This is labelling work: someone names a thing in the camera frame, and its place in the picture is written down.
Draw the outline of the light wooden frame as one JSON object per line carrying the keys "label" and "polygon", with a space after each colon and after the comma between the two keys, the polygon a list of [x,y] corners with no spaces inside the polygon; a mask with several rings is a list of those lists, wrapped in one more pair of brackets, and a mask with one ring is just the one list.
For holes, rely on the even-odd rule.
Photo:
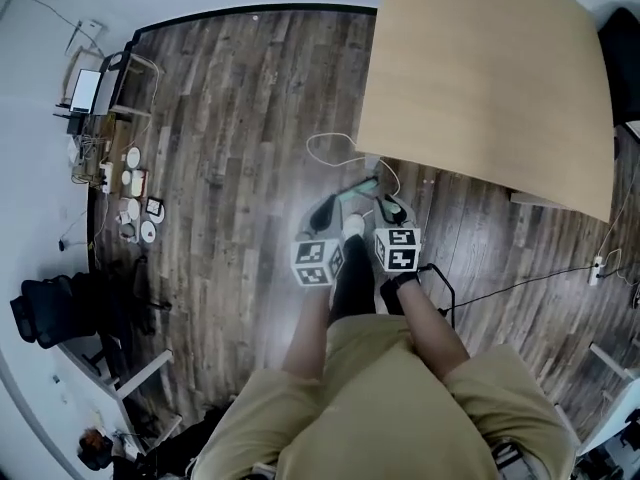
{"label": "light wooden frame", "polygon": [[89,50],[83,46],[78,47],[69,58],[66,71],[61,82],[60,104],[70,104],[74,88],[81,69],[98,71],[102,65],[104,55]]}

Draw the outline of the white table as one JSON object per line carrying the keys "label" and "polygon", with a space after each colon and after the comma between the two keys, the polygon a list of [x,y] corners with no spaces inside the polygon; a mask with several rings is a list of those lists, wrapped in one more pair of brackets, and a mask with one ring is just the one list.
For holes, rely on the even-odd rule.
{"label": "white table", "polygon": [[577,455],[582,456],[621,432],[628,424],[628,417],[640,410],[640,365],[623,367],[595,343],[589,350],[623,381],[622,391],[609,398],[609,405],[593,431],[580,444]]}

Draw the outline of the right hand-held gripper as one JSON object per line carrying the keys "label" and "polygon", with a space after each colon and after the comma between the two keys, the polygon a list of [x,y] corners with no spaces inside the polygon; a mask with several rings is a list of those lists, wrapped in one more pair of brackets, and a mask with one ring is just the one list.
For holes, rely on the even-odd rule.
{"label": "right hand-held gripper", "polygon": [[386,195],[387,221],[396,227],[386,227],[384,200],[373,203],[374,252],[386,273],[414,272],[421,250],[421,230],[416,227],[413,208],[399,197]]}

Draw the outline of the person's white left shoe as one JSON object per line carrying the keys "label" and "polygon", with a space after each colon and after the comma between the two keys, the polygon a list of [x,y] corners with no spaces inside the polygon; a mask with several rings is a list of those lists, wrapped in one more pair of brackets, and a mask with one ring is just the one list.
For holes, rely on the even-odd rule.
{"label": "person's white left shoe", "polygon": [[342,233],[345,240],[349,240],[352,237],[364,236],[366,223],[364,217],[358,213],[349,215],[343,223]]}

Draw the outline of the black antenna router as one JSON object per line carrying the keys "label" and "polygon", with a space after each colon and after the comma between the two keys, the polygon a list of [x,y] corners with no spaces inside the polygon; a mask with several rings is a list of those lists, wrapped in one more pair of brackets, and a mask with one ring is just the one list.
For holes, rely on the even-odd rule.
{"label": "black antenna router", "polygon": [[94,121],[94,116],[86,113],[54,113],[53,116],[67,121],[66,133],[70,136],[81,136],[86,134]]}

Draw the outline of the brown cardboard box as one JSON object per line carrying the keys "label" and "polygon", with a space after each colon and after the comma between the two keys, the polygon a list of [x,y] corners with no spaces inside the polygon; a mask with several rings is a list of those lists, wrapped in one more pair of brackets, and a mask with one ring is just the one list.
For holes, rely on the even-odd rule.
{"label": "brown cardboard box", "polygon": [[71,181],[98,188],[106,183],[102,165],[121,160],[132,139],[131,123],[115,114],[89,116],[68,145]]}

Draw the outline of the black mesh office chair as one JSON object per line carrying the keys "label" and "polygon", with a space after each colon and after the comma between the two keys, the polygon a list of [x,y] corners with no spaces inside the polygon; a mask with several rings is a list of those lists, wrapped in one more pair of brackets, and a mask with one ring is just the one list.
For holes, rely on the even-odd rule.
{"label": "black mesh office chair", "polygon": [[98,335],[130,350],[134,328],[150,335],[151,313],[172,309],[170,302],[151,297],[147,266],[141,256],[130,268],[116,260],[104,270],[24,281],[20,296],[10,301],[20,337],[49,349]]}

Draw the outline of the person's right forearm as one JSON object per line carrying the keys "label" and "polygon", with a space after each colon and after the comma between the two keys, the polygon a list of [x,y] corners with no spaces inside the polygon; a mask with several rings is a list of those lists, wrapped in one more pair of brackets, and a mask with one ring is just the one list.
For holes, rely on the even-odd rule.
{"label": "person's right forearm", "polygon": [[449,373],[470,358],[467,349],[417,280],[411,279],[403,283],[396,294],[418,356],[443,381]]}

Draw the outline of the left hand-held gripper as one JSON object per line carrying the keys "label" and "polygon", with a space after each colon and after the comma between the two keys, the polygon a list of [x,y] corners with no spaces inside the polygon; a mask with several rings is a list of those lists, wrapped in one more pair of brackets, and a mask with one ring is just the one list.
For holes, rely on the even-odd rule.
{"label": "left hand-held gripper", "polygon": [[[303,215],[290,251],[291,271],[302,287],[332,286],[344,265],[343,211],[336,194]],[[325,237],[318,237],[324,232]]]}

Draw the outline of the person's left forearm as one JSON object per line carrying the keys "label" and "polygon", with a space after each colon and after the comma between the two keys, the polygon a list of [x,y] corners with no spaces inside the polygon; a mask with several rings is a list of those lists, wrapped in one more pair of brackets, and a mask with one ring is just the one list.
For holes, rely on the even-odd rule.
{"label": "person's left forearm", "polygon": [[283,371],[302,379],[322,379],[327,350],[330,296],[330,287],[311,288],[305,293],[302,311],[283,360]]}

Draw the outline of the light wooden table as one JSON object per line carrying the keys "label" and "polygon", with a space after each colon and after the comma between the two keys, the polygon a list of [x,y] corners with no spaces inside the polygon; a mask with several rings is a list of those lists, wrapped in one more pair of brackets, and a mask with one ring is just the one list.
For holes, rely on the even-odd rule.
{"label": "light wooden table", "polygon": [[613,119],[591,14],[575,0],[381,0],[357,147],[607,221]]}

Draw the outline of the grey side table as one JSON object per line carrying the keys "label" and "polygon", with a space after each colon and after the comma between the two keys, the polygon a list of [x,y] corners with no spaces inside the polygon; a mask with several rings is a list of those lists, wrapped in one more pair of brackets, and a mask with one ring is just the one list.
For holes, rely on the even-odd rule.
{"label": "grey side table", "polygon": [[163,71],[150,59],[130,51],[120,51],[105,57],[99,70],[99,80],[91,110],[92,115],[118,115],[151,117],[151,111],[141,110],[118,103],[126,77],[129,73],[141,74],[145,69],[155,73],[155,89],[152,95],[154,105],[160,75]]}

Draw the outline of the green handled tool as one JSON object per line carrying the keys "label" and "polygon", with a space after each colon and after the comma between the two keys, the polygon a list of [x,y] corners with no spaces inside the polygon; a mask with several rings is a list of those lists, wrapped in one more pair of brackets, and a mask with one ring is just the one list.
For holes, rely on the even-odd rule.
{"label": "green handled tool", "polygon": [[384,208],[385,208],[385,219],[386,219],[386,227],[391,226],[394,227],[393,224],[389,223],[387,221],[388,218],[388,214],[386,211],[386,195],[390,194],[393,196],[398,197],[395,194],[392,193],[381,193],[379,190],[379,179],[376,176],[372,176],[372,177],[368,177],[363,179],[362,181],[338,192],[336,195],[339,197],[341,204],[342,204],[342,210],[344,209],[344,205],[357,197],[361,197],[361,198],[365,198],[369,201],[372,202],[372,208],[370,210],[370,214],[373,216],[373,203],[374,203],[374,199],[376,197],[380,197],[381,199],[384,200]]}

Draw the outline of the black bag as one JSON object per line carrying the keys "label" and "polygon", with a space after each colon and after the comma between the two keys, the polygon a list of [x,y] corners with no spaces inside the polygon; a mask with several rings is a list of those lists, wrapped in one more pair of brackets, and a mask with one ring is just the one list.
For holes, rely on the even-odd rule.
{"label": "black bag", "polygon": [[115,449],[112,449],[112,480],[185,480],[190,475],[197,456],[231,405],[232,400],[222,406],[213,406],[205,413],[202,421],[167,438],[134,461],[123,455],[116,455]]}

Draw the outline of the white desk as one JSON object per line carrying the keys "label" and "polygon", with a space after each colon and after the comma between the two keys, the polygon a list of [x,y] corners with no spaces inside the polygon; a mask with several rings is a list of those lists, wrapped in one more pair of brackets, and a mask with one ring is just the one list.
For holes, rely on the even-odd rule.
{"label": "white desk", "polygon": [[124,383],[101,378],[63,345],[31,354],[15,364],[0,349],[0,382],[45,449],[73,480],[110,480],[112,467],[93,471],[78,457],[79,440],[95,429],[125,438],[125,452],[145,452],[124,400],[173,360],[161,352]]}

